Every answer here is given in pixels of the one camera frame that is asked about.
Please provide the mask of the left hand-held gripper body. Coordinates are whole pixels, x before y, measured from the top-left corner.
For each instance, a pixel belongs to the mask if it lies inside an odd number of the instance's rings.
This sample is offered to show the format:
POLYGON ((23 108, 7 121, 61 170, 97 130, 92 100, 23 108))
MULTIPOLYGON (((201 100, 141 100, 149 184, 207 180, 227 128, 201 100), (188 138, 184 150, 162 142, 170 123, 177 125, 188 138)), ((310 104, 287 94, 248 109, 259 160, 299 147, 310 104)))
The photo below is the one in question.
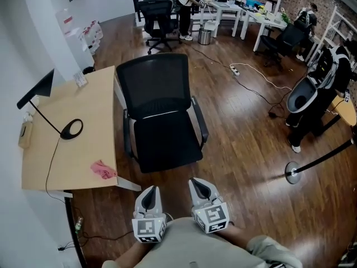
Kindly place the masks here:
POLYGON ((159 243, 167 227, 166 215, 133 212, 132 226, 134 236, 140 243, 159 243))

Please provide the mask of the pink cloth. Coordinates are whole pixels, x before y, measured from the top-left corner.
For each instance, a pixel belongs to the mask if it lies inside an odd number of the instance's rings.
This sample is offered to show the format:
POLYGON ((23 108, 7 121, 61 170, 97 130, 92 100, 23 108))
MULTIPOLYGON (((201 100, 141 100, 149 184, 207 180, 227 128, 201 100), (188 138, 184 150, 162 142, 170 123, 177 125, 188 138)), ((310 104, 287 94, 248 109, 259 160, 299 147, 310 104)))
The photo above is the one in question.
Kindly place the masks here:
POLYGON ((93 173, 99 175, 102 179, 111 179, 118 176, 116 170, 112 169, 110 166, 107 166, 101 160, 94 162, 90 166, 93 173))

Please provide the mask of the black office chair seat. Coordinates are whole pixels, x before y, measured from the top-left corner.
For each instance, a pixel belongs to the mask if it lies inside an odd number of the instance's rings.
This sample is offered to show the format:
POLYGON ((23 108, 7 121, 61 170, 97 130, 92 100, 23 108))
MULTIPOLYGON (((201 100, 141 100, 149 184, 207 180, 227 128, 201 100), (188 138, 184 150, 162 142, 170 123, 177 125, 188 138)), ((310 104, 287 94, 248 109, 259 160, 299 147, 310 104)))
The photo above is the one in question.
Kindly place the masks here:
POLYGON ((144 174, 188 165, 203 157, 187 111, 137 120, 134 136, 144 174))

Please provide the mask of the person's right forearm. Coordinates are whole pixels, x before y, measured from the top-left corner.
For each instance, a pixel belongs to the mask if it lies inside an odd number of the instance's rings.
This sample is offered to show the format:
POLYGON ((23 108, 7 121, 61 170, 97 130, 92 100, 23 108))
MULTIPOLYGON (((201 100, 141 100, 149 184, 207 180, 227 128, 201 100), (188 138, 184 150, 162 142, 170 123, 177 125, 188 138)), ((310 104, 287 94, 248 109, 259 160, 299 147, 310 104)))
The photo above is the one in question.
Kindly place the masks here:
POLYGON ((245 250, 247 249, 249 241, 254 238, 254 235, 252 235, 249 231, 240 229, 231 223, 228 224, 227 228, 221 229, 215 234, 230 242, 232 245, 238 246, 245 250))

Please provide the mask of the person's left forearm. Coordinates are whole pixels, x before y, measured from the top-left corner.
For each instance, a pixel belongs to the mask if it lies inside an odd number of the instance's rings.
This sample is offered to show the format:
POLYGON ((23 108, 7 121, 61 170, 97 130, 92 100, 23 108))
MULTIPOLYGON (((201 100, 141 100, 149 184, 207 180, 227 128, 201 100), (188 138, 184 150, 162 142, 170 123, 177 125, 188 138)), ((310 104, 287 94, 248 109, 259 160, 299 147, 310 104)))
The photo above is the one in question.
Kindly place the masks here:
POLYGON ((128 251, 120 255, 115 263, 120 268, 134 268, 153 248, 153 243, 136 242, 128 251))

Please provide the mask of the light wooden desk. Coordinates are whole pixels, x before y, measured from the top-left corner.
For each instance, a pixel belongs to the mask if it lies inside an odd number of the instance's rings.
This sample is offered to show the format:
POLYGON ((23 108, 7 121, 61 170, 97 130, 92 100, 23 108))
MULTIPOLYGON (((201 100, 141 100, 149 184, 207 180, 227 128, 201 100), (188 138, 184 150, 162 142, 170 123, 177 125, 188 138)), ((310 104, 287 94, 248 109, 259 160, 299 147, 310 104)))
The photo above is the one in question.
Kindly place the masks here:
POLYGON ((21 187, 25 190, 64 191, 109 186, 141 191, 141 186, 118 175, 102 179, 90 166, 101 160, 116 169, 114 101, 119 84, 113 66, 86 75, 87 85, 75 81, 54 87, 50 97, 40 97, 39 110, 59 130, 81 119, 82 133, 63 140, 36 113, 30 146, 23 151, 21 187))

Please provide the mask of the black mesh chair backrest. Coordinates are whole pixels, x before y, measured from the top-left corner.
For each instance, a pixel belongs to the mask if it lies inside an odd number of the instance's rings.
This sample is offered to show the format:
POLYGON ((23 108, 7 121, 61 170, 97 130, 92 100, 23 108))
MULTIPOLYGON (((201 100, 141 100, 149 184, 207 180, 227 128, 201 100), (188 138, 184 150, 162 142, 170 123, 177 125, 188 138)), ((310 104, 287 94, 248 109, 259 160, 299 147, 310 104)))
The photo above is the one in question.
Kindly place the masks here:
POLYGON ((151 54, 116 68, 129 116, 134 120, 190 108, 188 56, 151 54))

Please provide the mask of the wooden tissue box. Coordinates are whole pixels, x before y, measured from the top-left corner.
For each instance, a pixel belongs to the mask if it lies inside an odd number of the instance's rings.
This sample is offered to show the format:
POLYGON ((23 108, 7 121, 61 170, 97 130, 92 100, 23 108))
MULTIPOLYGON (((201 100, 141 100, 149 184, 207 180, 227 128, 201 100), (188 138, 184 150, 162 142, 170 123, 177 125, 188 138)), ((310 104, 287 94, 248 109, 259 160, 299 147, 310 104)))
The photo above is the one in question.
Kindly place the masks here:
POLYGON ((32 122, 24 122, 21 126, 20 135, 18 139, 18 146, 22 149, 26 149, 30 146, 32 122))

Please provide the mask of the clear sign holder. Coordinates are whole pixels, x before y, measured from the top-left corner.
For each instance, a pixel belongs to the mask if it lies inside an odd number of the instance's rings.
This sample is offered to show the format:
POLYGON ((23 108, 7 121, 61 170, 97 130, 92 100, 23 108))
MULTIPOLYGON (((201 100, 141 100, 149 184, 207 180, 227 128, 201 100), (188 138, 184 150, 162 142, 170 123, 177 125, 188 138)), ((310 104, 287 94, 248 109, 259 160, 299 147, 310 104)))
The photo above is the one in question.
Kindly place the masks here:
POLYGON ((76 85, 77 85, 79 88, 84 87, 84 86, 87 85, 87 83, 88 83, 88 81, 87 81, 85 75, 84 75, 81 71, 75 73, 75 74, 73 75, 73 78, 74 78, 74 80, 75 80, 75 82, 76 82, 76 85))

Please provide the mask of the grey oval shell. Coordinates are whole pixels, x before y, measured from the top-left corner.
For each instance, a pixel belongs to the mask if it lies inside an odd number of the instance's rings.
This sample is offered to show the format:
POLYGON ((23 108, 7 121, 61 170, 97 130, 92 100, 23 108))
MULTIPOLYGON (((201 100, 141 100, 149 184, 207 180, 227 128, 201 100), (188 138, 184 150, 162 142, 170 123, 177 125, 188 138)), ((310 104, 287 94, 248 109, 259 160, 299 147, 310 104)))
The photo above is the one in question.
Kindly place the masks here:
POLYGON ((309 77, 301 79, 287 98, 287 109, 290 113, 304 111, 317 97, 317 88, 309 77))

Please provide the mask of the black desk lamp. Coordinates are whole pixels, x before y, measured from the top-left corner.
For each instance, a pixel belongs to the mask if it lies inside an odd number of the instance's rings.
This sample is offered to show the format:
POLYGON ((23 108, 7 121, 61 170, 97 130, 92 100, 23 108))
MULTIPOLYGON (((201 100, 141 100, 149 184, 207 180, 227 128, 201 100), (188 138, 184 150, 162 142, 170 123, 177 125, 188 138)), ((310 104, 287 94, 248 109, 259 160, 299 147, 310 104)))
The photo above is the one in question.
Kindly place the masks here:
POLYGON ((32 102, 32 99, 36 96, 50 97, 52 82, 54 77, 55 69, 48 72, 34 87, 32 87, 16 104, 18 109, 22 109, 27 103, 32 105, 37 113, 59 134, 60 138, 63 140, 72 140, 78 137, 82 131, 84 124, 81 119, 74 119, 70 121, 62 131, 59 131, 38 109, 36 105, 32 102), (74 123, 80 123, 80 129, 76 134, 71 133, 71 128, 74 123))

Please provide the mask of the metal waste bin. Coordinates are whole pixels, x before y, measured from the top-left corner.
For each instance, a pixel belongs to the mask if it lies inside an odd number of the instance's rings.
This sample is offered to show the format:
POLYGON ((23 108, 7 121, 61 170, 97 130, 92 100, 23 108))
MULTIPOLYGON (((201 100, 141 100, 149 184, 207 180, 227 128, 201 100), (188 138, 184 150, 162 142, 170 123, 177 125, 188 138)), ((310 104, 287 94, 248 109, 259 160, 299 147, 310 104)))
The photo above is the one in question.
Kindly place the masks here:
POLYGON ((197 42, 200 45, 209 45, 211 43, 211 31, 200 28, 197 42))

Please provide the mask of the black office chair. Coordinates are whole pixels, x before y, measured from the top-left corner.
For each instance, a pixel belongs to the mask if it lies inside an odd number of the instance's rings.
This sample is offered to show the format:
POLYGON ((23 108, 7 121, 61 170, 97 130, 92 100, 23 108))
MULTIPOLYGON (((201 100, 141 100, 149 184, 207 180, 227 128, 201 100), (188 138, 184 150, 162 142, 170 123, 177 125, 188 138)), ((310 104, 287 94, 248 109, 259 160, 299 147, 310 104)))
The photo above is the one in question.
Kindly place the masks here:
POLYGON ((282 70, 282 58, 289 55, 293 48, 304 38, 305 34, 293 24, 289 23, 275 39, 270 36, 262 35, 260 41, 266 49, 264 51, 257 51, 255 54, 261 54, 267 57, 264 67, 275 64, 279 70, 282 70))
POLYGON ((169 41, 178 41, 182 44, 180 38, 168 38, 169 34, 178 35, 178 18, 171 18, 172 2, 170 0, 146 0, 139 2, 139 10, 144 16, 144 31, 151 38, 146 41, 149 46, 147 54, 152 54, 152 49, 160 44, 164 44, 172 51, 169 41))

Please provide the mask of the tall white shelf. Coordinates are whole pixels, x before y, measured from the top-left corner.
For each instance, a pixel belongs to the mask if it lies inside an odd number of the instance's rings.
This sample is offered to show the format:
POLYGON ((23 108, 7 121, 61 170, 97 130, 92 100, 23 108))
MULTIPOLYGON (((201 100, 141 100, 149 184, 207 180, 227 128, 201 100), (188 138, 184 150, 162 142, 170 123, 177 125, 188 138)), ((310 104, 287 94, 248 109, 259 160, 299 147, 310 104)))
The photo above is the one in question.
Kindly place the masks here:
POLYGON ((335 6, 322 37, 313 37, 314 44, 307 54, 305 62, 310 66, 321 54, 323 47, 328 49, 337 47, 342 41, 353 38, 357 39, 357 24, 353 24, 338 6, 335 6))

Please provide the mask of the black stanchion post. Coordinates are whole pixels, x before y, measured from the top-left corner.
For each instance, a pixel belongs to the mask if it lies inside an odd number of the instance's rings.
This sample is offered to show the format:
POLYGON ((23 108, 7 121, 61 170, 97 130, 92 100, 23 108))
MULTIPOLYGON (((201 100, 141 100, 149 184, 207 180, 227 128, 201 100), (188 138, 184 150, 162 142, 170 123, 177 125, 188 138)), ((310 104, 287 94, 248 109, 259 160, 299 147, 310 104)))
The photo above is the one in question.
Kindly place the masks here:
POLYGON ((298 163, 291 161, 289 162, 284 170, 284 176, 288 183, 290 184, 297 184, 301 180, 301 173, 305 170, 308 170, 330 158, 333 156, 339 154, 343 150, 347 149, 349 146, 355 145, 357 146, 357 135, 352 137, 351 139, 347 140, 345 143, 343 143, 341 146, 338 148, 332 150, 331 152, 327 153, 326 155, 316 159, 315 161, 306 164, 304 166, 299 166, 298 163))

